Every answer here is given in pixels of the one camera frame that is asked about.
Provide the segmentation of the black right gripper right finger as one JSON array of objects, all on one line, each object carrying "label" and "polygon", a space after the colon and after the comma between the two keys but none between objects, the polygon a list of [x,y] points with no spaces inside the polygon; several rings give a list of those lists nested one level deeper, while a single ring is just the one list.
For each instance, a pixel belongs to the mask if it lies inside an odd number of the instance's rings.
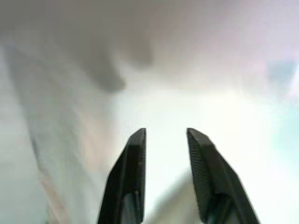
[{"label": "black right gripper right finger", "polygon": [[205,134],[186,131],[194,192],[203,224],[260,224],[237,173]]}]

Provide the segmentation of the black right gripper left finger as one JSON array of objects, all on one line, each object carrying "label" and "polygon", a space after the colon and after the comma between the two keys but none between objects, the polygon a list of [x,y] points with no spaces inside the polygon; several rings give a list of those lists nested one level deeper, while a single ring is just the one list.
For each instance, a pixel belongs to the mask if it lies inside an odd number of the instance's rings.
[{"label": "black right gripper left finger", "polygon": [[97,224],[142,224],[146,129],[133,133],[107,177]]}]

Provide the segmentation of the beige bed mattress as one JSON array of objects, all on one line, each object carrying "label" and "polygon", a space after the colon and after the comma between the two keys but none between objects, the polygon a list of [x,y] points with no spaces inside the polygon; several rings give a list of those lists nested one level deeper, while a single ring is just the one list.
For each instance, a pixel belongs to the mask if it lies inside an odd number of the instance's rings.
[{"label": "beige bed mattress", "polygon": [[145,222],[197,223],[185,130],[208,135],[261,224],[299,224],[299,93],[125,90],[109,94],[59,55],[0,47],[25,142],[64,224],[93,224],[127,138],[147,129]]}]

